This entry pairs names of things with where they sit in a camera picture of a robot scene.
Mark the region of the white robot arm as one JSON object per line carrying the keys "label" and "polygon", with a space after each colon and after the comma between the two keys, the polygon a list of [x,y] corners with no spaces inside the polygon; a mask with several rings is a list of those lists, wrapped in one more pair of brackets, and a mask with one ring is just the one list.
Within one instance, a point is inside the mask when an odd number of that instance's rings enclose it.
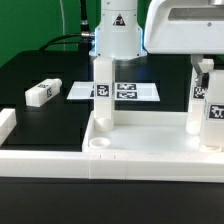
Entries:
{"label": "white robot arm", "polygon": [[188,54],[196,84],[208,75],[205,55],[224,54],[224,0],[151,0],[146,23],[137,22],[138,0],[101,0],[91,56],[133,60],[146,54]]}

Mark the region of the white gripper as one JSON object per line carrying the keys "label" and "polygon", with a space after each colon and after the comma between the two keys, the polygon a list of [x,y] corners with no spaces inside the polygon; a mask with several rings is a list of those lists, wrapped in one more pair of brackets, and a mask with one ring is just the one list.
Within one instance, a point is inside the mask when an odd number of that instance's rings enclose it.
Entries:
{"label": "white gripper", "polygon": [[224,0],[152,0],[144,47],[151,54],[192,54],[196,86],[207,88],[199,54],[224,54]]}

